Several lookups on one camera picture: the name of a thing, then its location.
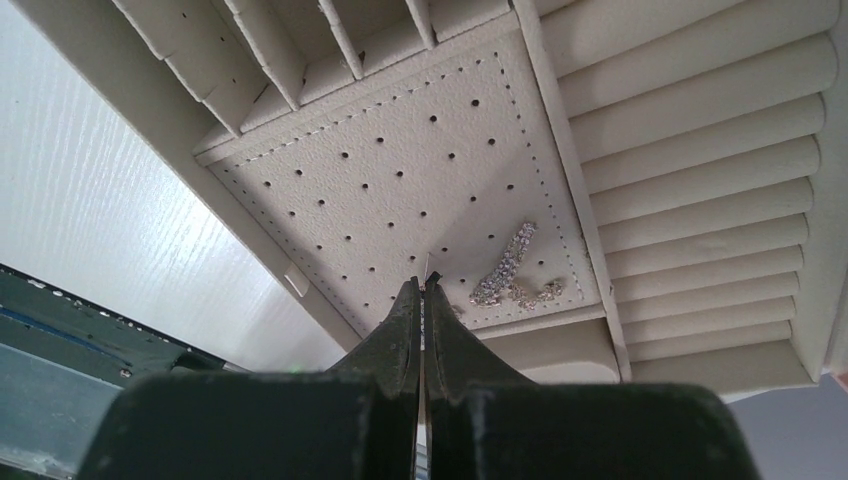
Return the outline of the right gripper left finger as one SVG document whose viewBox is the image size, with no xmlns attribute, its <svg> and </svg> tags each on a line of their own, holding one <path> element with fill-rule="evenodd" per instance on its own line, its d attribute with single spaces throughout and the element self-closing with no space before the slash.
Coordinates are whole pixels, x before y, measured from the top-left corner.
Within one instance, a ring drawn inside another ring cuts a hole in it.
<svg viewBox="0 0 848 480">
<path fill-rule="evenodd" d="M 419 408 L 421 295 L 318 373 L 148 377 L 108 409 L 81 479 L 410 479 Z"/>
</svg>

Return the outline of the small silver pendant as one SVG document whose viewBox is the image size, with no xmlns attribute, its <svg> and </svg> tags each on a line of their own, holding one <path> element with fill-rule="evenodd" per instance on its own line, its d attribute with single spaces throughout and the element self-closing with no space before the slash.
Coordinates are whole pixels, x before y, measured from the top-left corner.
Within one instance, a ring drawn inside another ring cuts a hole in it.
<svg viewBox="0 0 848 480">
<path fill-rule="evenodd" d="M 526 221 L 521 225 L 507 242 L 493 270 L 472 289 L 468 297 L 471 305 L 494 308 L 506 298 L 521 310 L 533 311 L 539 303 L 550 302 L 563 295 L 564 284 L 560 279 L 544 284 L 535 292 L 529 291 L 517 280 L 518 271 L 537 229 L 534 222 Z"/>
</svg>

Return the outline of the pink jewelry box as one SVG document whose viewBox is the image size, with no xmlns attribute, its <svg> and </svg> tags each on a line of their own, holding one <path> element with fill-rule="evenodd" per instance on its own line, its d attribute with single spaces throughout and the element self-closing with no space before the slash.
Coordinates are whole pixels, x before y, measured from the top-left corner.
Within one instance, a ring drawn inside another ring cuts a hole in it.
<svg viewBox="0 0 848 480">
<path fill-rule="evenodd" d="M 341 348 L 406 279 L 539 382 L 817 384 L 843 1 L 20 1 Z M 507 242 L 556 300 L 469 303 Z"/>
</svg>

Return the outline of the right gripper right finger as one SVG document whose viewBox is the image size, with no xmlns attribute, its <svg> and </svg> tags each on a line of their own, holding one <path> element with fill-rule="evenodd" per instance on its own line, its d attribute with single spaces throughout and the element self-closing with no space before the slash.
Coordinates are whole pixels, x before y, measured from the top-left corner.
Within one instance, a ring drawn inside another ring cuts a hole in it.
<svg viewBox="0 0 848 480">
<path fill-rule="evenodd" d="M 691 384 L 536 383 L 423 295 L 434 479 L 756 479 L 729 408 Z"/>
</svg>

